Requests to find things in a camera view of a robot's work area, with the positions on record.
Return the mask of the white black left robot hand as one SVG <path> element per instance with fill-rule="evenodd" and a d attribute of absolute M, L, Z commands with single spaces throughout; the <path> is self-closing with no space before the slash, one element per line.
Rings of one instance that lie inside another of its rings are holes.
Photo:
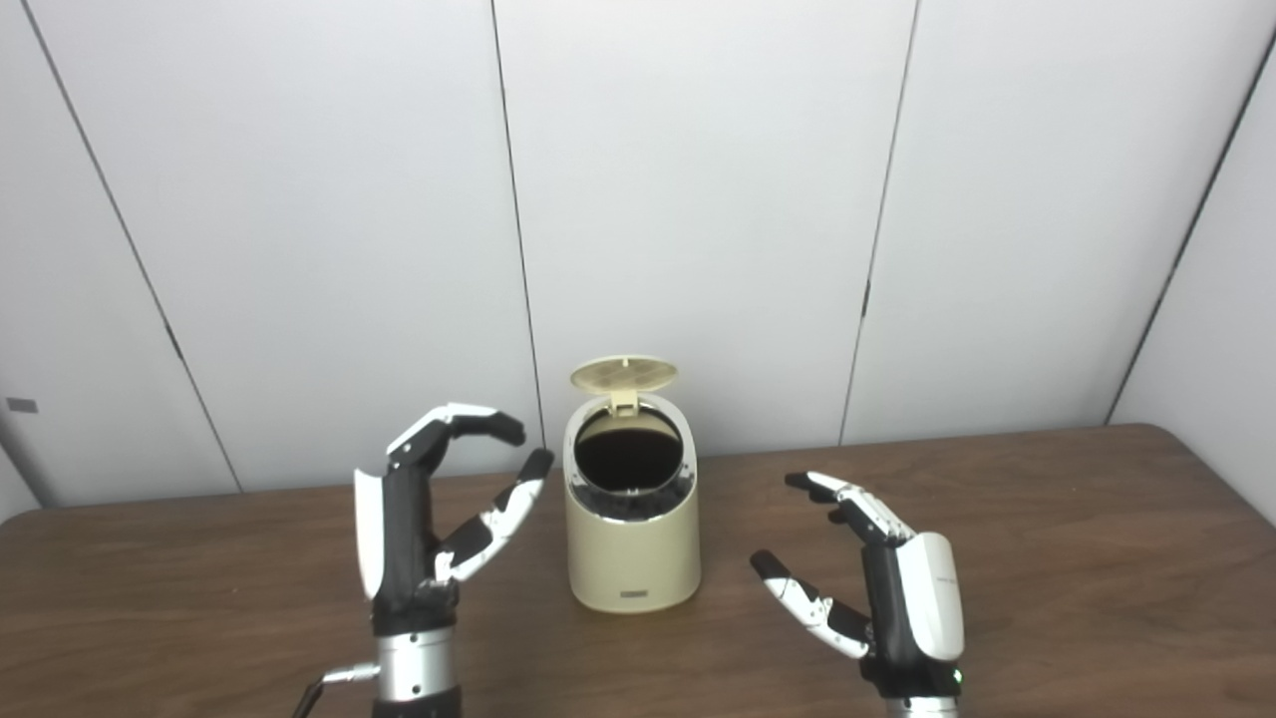
<path fill-rule="evenodd" d="M 429 409 L 387 448 L 387 472 L 353 472 L 356 548 L 375 636 L 427 633 L 456 624 L 461 583 L 485 568 L 522 528 L 545 486 L 555 455 L 530 453 L 513 483 L 484 511 L 439 538 L 433 477 L 457 437 L 495 437 L 521 448 L 521 420 L 489 408 L 450 403 Z"/>

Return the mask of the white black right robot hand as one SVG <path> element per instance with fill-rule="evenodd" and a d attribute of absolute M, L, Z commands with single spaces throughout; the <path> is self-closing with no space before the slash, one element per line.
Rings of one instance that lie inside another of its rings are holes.
<path fill-rule="evenodd" d="M 813 471 L 789 473 L 789 487 L 832 506 L 831 523 L 861 539 L 870 612 L 820 594 L 769 550 L 749 562 L 767 590 L 812 636 L 857 661 L 889 717 L 957 717 L 963 673 L 963 607 L 951 541 L 917 532 L 861 486 Z"/>

